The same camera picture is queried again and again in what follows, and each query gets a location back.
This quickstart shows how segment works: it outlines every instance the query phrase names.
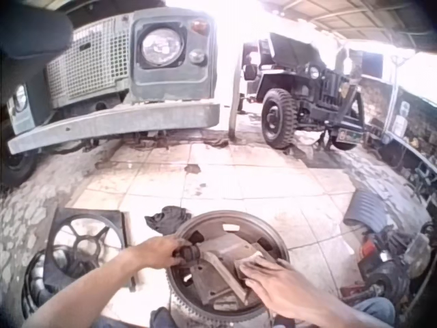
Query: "tile floor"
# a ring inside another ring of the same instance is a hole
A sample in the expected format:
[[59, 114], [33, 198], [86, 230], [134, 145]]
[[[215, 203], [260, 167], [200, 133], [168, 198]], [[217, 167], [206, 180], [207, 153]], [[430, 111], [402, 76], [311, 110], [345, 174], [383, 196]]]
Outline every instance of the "tile floor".
[[[198, 165], [200, 172], [187, 173], [188, 164]], [[74, 207], [127, 212], [133, 245], [158, 235], [144, 216], [167, 205], [185, 207], [194, 215], [245, 211], [279, 232], [298, 270], [338, 295], [339, 287], [361, 279], [356, 264], [359, 241], [341, 222], [354, 190], [342, 169], [309, 169], [301, 160], [263, 145], [214, 148], [192, 143], [142, 150], [123, 145]], [[150, 311], [169, 305], [164, 271], [142, 270], [137, 280], [137, 291], [121, 289], [105, 315], [147, 326]], [[141, 311], [126, 308], [126, 301], [140, 302]]]

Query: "round headlight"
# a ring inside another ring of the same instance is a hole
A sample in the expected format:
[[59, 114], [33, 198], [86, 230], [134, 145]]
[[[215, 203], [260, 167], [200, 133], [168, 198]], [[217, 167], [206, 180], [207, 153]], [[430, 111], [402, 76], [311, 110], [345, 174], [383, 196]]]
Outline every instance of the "round headlight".
[[155, 29], [141, 44], [145, 60], [153, 66], [173, 63], [182, 52], [182, 40], [172, 29]]
[[318, 79], [320, 76], [320, 72], [319, 72], [318, 68], [317, 67], [310, 67], [309, 68], [309, 76], [313, 80]]
[[14, 97], [15, 107], [16, 111], [22, 111], [27, 104], [27, 96], [26, 96], [26, 89], [24, 85], [20, 85], [16, 92]]

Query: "jeans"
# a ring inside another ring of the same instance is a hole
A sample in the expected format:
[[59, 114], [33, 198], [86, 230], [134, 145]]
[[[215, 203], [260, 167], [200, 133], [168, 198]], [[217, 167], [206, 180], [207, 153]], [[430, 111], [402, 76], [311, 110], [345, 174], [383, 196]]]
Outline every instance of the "jeans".
[[354, 306], [355, 310], [367, 313], [390, 326], [395, 325], [396, 311], [394, 305], [383, 297], [366, 299]]
[[[390, 326], [394, 326], [396, 311], [393, 304], [383, 297], [374, 297], [373, 299], [367, 299], [354, 306], [355, 310], [367, 313], [374, 318], [377, 318]], [[281, 324], [274, 327], [286, 327]], [[150, 328], [177, 328], [173, 321], [170, 312], [161, 307], [160, 309], [152, 312], [150, 320]]]

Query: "side mirror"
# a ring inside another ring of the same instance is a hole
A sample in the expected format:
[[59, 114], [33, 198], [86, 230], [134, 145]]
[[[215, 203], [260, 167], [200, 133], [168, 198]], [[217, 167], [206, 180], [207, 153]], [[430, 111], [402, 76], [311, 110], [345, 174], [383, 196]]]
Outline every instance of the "side mirror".
[[246, 81], [253, 81], [257, 77], [258, 68], [254, 64], [245, 65], [243, 67], [243, 73], [244, 73], [244, 80], [246, 80]]

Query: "metal bumper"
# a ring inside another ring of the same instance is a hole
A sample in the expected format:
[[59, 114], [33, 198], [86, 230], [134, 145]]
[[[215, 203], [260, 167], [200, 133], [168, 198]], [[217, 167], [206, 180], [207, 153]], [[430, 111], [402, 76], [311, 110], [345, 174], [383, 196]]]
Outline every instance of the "metal bumper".
[[219, 123], [220, 105], [212, 100], [119, 105], [39, 126], [8, 142], [10, 152], [138, 131], [207, 128]]

